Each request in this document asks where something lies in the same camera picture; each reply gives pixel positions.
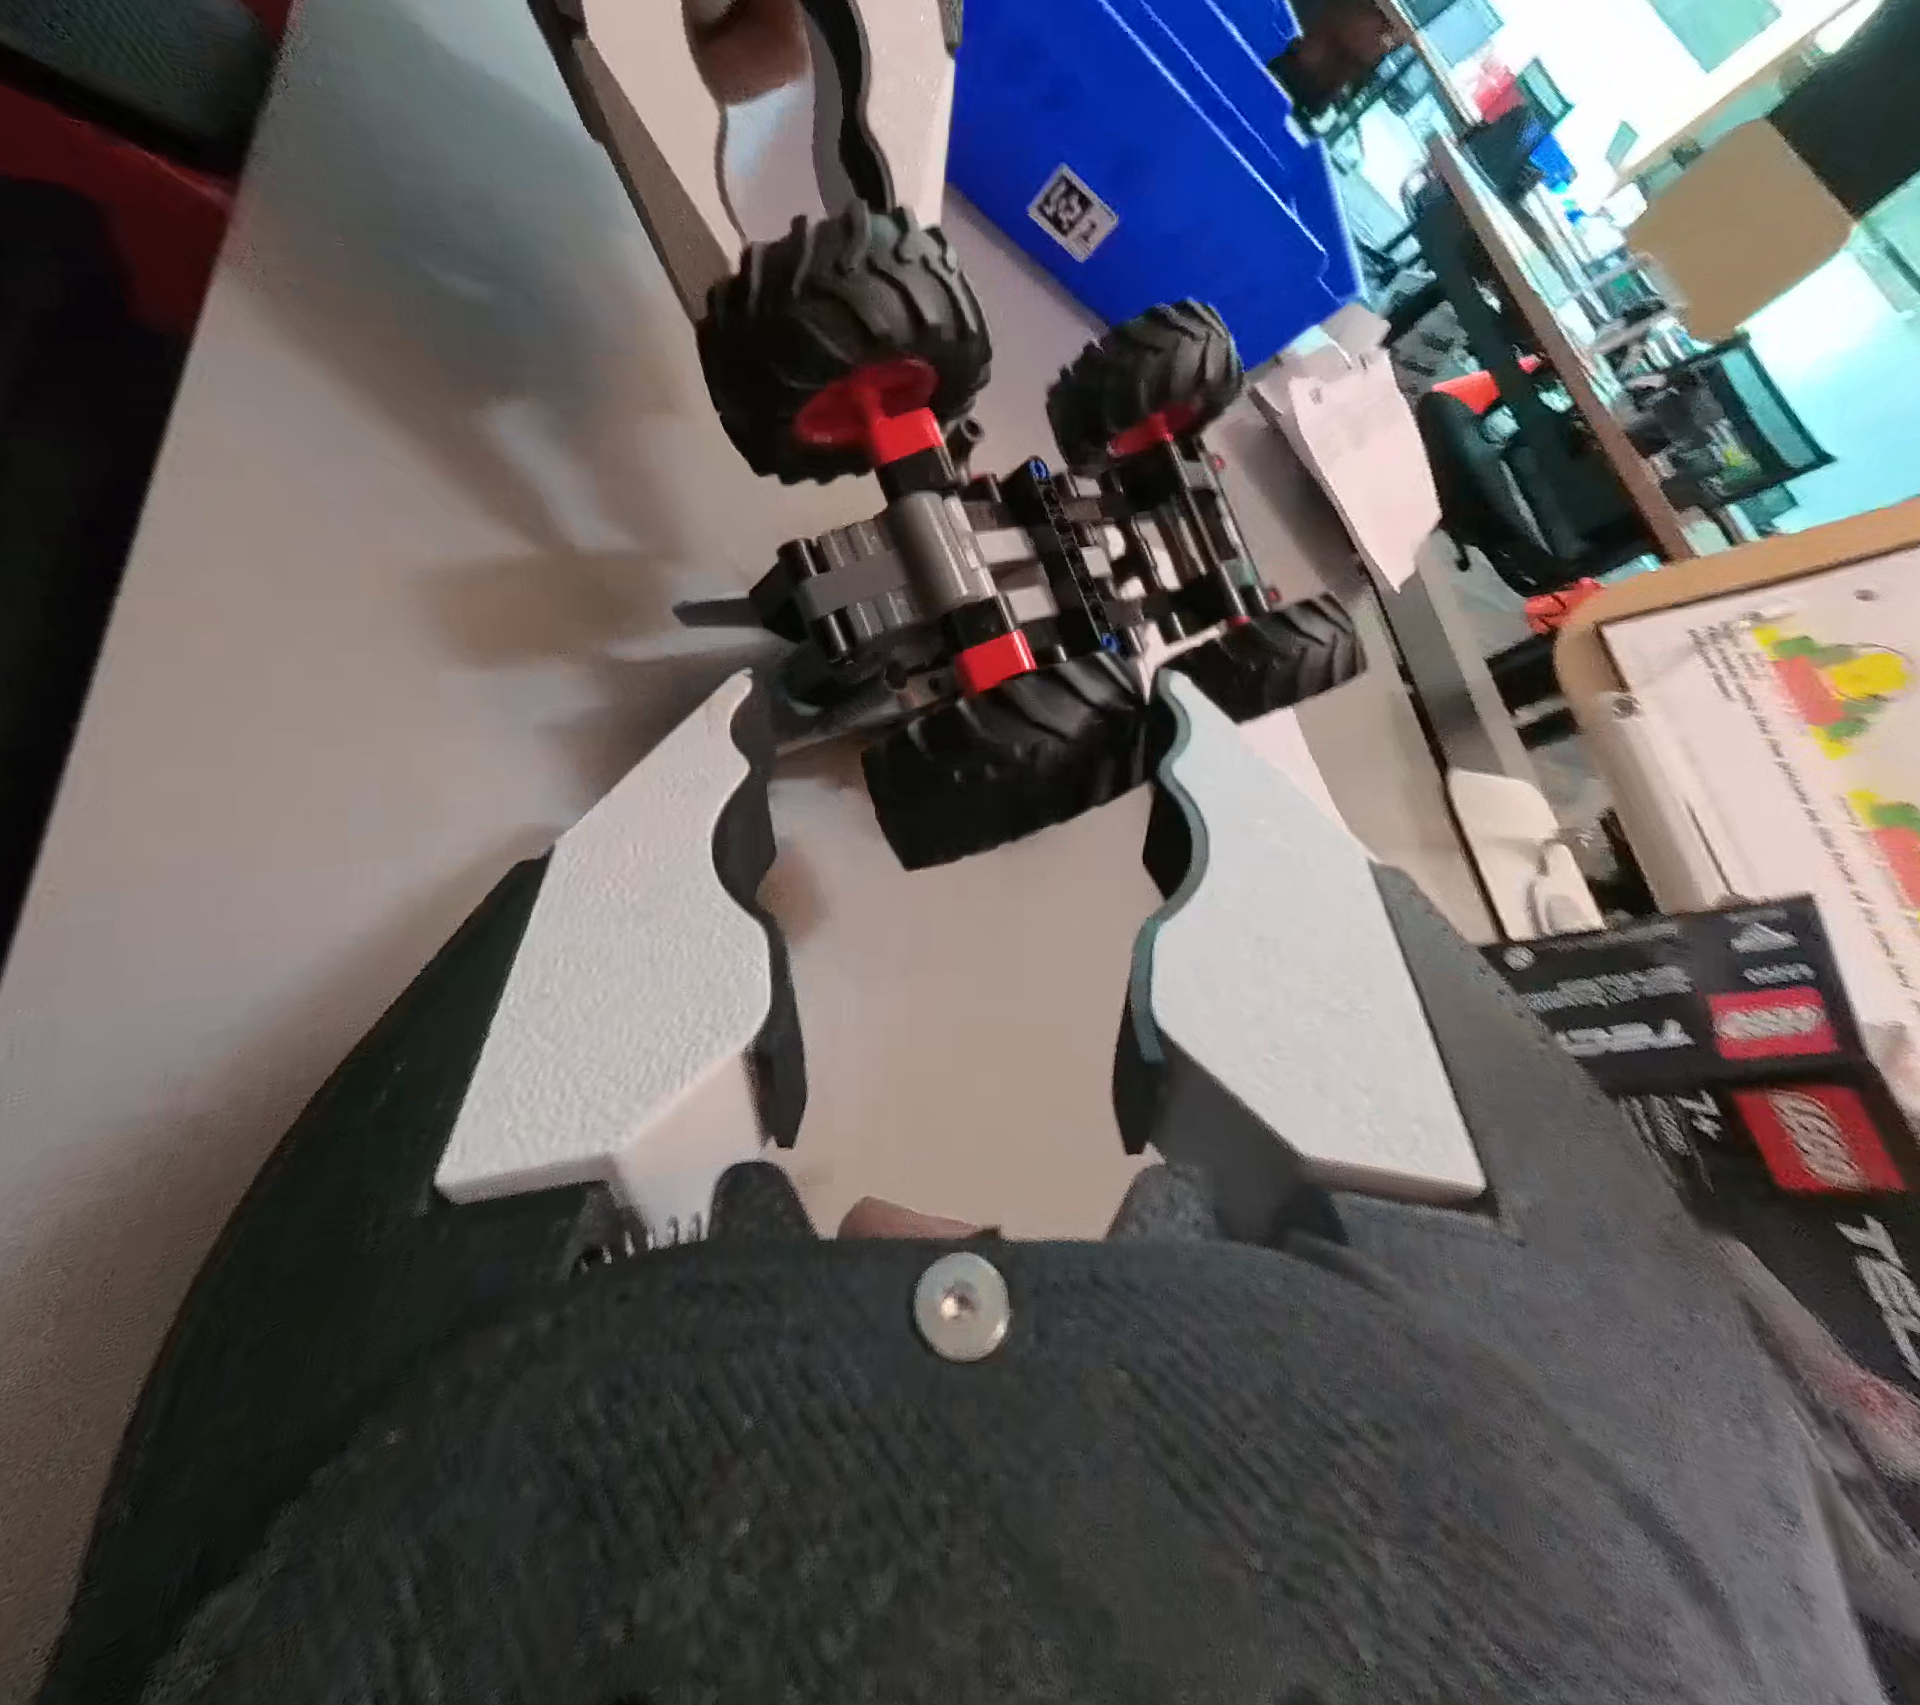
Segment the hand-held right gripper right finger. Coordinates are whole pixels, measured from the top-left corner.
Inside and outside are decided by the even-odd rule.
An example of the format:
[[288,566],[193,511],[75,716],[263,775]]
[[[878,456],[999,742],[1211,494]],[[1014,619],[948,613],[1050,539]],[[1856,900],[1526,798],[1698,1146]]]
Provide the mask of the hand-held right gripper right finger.
[[1164,671],[1141,924],[1115,1060],[1124,1149],[1194,1175],[1228,1237],[1280,1237],[1331,1196],[1460,1208],[1491,1182],[1381,863],[1302,746],[1273,758]]

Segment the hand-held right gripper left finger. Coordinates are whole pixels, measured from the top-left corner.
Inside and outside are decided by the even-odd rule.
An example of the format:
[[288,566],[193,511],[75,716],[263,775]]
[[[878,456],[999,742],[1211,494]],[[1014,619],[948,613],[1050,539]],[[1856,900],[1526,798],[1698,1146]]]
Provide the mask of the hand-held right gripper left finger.
[[638,1232],[712,1232],[726,1173],[790,1146],[809,1081],[771,690],[739,671],[555,843],[436,1168],[478,1204],[603,1186]]

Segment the toy brick monster truck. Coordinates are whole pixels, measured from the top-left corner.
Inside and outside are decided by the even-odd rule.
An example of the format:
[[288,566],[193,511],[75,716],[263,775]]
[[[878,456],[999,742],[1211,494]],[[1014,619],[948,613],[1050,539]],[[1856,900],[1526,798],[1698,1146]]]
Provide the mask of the toy brick monster truck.
[[869,476],[880,504],[782,543],[747,596],[680,619],[781,639],[788,734],[863,736],[876,827],[911,873],[1141,789],[1162,667],[1305,599],[1258,566],[1212,426],[1106,470],[1054,443],[975,472],[986,309],[947,230],[906,210],[853,204],[748,244],[694,332],[751,470]]

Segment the grey desk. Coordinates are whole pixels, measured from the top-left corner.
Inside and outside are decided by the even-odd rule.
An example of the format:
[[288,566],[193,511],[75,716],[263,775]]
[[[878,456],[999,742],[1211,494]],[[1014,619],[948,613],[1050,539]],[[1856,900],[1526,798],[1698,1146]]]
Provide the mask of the grey desk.
[[[4,1701],[283,1130],[747,661],[675,602],[863,508],[757,480],[707,398],[524,0],[298,0],[4,971]],[[1147,801],[929,875],[856,757],[775,816],[814,1215],[1102,1229]]]

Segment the background office desk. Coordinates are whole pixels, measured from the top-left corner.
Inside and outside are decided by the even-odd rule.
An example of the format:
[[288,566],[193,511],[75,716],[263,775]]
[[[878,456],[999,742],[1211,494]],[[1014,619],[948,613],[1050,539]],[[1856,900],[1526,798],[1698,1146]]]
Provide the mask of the background office desk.
[[1662,562],[1696,557],[1689,525],[1673,507],[1662,478],[1645,459],[1629,433],[1631,407],[1620,380],[1603,360],[1599,332],[1588,312],[1588,283],[1581,256],[1563,241],[1554,204],[1536,204],[1539,189],[1508,204],[1489,181],[1484,168],[1460,136],[1434,134],[1427,142],[1432,176],[1444,184],[1467,228],[1486,252],[1503,283],[1505,307],[1525,322],[1539,354],[1567,389],[1606,466],[1618,478],[1631,507]]

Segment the person's left hand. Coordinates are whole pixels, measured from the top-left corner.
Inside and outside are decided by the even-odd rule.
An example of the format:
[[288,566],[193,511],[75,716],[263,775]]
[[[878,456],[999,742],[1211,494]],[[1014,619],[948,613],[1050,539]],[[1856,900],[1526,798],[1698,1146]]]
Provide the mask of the person's left hand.
[[686,33],[708,91],[725,108],[778,91],[810,69],[801,0],[686,0]]

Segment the person's right hand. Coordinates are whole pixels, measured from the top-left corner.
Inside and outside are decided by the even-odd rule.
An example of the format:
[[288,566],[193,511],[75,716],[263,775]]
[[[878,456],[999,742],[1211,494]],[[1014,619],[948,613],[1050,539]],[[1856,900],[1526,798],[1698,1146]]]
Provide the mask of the person's right hand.
[[992,1241],[999,1231],[941,1212],[923,1212],[897,1201],[864,1196],[843,1217],[837,1237],[853,1241],[973,1243]]

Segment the white board stand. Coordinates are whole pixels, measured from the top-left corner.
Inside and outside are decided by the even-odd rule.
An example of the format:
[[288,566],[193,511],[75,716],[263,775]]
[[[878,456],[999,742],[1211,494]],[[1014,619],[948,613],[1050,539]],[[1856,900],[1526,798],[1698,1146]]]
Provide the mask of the white board stand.
[[1588,879],[1533,780],[1452,766],[1447,789],[1503,938],[1606,928]]

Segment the blue bin with marker tag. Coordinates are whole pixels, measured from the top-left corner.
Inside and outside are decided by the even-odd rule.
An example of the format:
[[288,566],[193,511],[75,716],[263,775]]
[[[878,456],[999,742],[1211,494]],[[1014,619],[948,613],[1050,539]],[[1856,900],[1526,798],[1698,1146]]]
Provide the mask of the blue bin with marker tag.
[[1142,0],[965,0],[948,181],[1088,309],[1206,300],[1253,366],[1358,300],[1326,162]]

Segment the black toy set box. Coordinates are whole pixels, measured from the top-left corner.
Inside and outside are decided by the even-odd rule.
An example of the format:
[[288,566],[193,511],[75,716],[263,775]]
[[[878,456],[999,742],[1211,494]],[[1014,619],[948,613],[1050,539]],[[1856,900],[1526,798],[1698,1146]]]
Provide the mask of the black toy set box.
[[1808,897],[1482,948],[1691,1211],[1916,1400],[1916,1129]]

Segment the instruction sheet on board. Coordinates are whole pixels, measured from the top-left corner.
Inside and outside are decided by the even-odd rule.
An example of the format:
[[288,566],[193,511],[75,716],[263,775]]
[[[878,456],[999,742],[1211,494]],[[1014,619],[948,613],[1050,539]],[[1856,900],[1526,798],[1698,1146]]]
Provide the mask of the instruction sheet on board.
[[[1916,501],[1787,539],[1749,543],[1712,557],[1662,566],[1624,585],[1603,589],[1563,627],[1552,652],[1558,687],[1608,786],[1620,835],[1659,906],[1666,910],[1705,910],[1757,903],[1706,905],[1698,897],[1685,900],[1683,887],[1674,877],[1669,877],[1666,864],[1656,866],[1653,877],[1646,875],[1643,854],[1659,849],[1653,824],[1654,809],[1648,805],[1641,780],[1631,780],[1624,775],[1626,746],[1620,745],[1620,736],[1626,733],[1631,702],[1620,700],[1618,719],[1608,719],[1605,713],[1613,697],[1606,687],[1605,663],[1599,659],[1594,636],[1599,620],[1616,615],[1631,616],[1643,609],[1660,609],[1669,602],[1691,602],[1719,590],[1790,579],[1821,566],[1846,564],[1909,543],[1916,545],[1919,554]],[[1909,1097],[1916,1097],[1919,1000],[1914,1034],[1897,1025],[1870,1025],[1863,1018],[1861,1022],[1876,1064],[1888,1078],[1904,1084]]]

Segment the printed brick instruction sheet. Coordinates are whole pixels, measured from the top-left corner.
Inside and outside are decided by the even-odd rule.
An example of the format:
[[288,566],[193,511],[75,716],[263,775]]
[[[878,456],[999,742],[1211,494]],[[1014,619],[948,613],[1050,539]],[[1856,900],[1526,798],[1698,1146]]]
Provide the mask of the printed brick instruction sheet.
[[1706,905],[1808,897],[1863,1020],[1916,1032],[1919,554],[1597,622],[1653,877]]

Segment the folded white paper leaflet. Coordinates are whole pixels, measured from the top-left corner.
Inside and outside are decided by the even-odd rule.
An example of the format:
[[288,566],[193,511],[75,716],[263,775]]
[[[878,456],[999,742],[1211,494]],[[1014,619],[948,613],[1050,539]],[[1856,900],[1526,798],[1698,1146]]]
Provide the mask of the folded white paper leaflet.
[[1381,314],[1348,301],[1253,371],[1247,394],[1310,472],[1374,585],[1401,592],[1442,507],[1386,332]]

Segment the black office chair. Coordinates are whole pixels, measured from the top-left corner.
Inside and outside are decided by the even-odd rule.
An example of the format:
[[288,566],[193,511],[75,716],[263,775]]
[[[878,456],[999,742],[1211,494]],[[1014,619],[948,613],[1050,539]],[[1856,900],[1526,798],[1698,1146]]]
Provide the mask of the black office chair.
[[1536,358],[1518,366],[1520,401],[1478,367],[1412,407],[1442,530],[1481,553],[1522,596],[1634,569],[1660,550],[1588,420]]

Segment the tan display board back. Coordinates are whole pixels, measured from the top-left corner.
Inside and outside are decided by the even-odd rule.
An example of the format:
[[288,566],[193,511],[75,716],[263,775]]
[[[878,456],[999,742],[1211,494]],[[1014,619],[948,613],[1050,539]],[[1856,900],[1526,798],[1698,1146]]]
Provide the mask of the tan display board back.
[[1662,187],[1629,224],[1626,245],[1686,332],[1722,344],[1832,260],[1858,221],[1763,115]]

